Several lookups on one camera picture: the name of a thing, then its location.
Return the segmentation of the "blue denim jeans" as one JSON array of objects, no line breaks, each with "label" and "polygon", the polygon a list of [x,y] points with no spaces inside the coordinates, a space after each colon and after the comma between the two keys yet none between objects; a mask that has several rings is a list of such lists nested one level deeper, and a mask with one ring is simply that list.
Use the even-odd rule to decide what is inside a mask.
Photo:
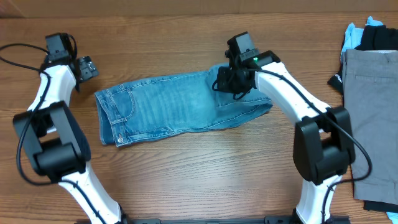
[{"label": "blue denim jeans", "polygon": [[102,144],[121,147],[235,128],[272,108],[271,99],[255,89],[240,100],[214,91],[218,70],[226,67],[223,63],[209,70],[145,78],[97,91]]}]

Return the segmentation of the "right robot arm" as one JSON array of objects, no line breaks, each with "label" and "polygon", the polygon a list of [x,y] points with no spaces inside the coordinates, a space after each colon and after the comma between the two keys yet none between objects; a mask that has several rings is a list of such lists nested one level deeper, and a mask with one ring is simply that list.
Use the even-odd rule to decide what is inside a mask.
[{"label": "right robot arm", "polygon": [[293,160],[302,176],[300,201],[291,215],[267,216],[265,223],[349,223],[330,213],[336,183],[355,160],[351,123],[343,107],[332,108],[308,92],[272,51],[261,53],[248,32],[227,41],[228,68],[221,68],[214,91],[240,100],[252,89],[266,94],[293,124]]}]

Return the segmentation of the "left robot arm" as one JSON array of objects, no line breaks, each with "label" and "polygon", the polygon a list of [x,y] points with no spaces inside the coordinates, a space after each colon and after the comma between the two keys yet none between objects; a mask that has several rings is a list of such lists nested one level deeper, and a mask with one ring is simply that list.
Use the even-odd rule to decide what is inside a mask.
[{"label": "left robot arm", "polygon": [[77,56],[76,41],[67,33],[45,38],[45,59],[37,69],[40,86],[26,112],[14,116],[19,137],[17,169],[32,185],[44,185],[29,179],[21,166],[24,153],[37,175],[49,178],[49,184],[63,187],[85,211],[90,223],[127,223],[121,206],[101,185],[90,164],[87,138],[69,109],[73,90],[98,75],[89,57]]}]

